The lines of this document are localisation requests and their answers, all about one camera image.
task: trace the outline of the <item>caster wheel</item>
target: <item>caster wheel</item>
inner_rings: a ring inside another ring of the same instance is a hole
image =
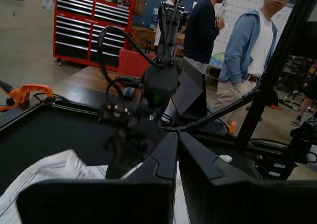
[[[57,60],[55,61],[55,63],[56,63],[56,65],[58,65],[58,66],[62,66],[62,65],[64,64],[61,59],[57,59]]]

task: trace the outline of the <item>man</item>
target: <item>man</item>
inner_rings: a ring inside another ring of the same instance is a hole
[[[165,3],[169,4],[169,5],[174,5],[176,0],[168,0]],[[159,41],[160,41],[160,36],[161,36],[161,30],[159,28],[159,23],[158,23],[158,27],[157,27],[157,31],[155,33],[155,39],[154,39],[154,49],[155,49],[155,53],[158,52],[159,49]]]
[[[303,100],[301,107],[299,108],[296,120],[291,122],[292,126],[298,126],[301,123],[301,119],[306,109],[312,104],[313,100],[317,98],[317,75],[312,78],[304,94],[306,98]]]
[[[214,6],[225,0],[202,0],[193,8],[187,25],[184,59],[205,74],[213,51],[213,42],[224,28],[224,20],[215,17]]]
[[[275,48],[277,28],[272,18],[289,1],[264,0],[259,10],[247,12],[238,19],[226,48],[215,110],[239,100],[244,94],[252,91],[260,80]],[[224,116],[229,125],[242,108]]]

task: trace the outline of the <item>floor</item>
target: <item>floor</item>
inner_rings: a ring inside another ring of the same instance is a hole
[[[40,83],[52,86],[84,68],[82,65],[66,63],[55,64],[53,58],[53,30],[1,30],[0,32],[0,80],[20,88],[26,83]],[[207,97],[214,102],[216,84],[207,82]],[[0,104],[5,104],[7,95],[0,92]],[[267,138],[284,143],[291,141],[290,131],[294,129],[289,122],[294,120],[297,112],[280,105],[281,110],[266,107],[262,118],[253,134],[253,138]],[[247,111],[242,111],[237,120],[239,131]],[[305,114],[303,120],[312,114]],[[298,164],[290,180],[317,180],[317,172],[307,165]]]

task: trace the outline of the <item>man in black sweater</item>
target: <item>man in black sweater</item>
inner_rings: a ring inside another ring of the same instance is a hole
[[[224,19],[216,18],[214,6],[225,0],[202,0],[193,8],[186,29],[184,59],[205,74],[213,42],[224,28]]]

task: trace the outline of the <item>brown belt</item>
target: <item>brown belt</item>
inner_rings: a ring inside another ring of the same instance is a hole
[[[259,78],[257,78],[256,76],[254,75],[248,75],[248,81],[250,82],[257,82]]]

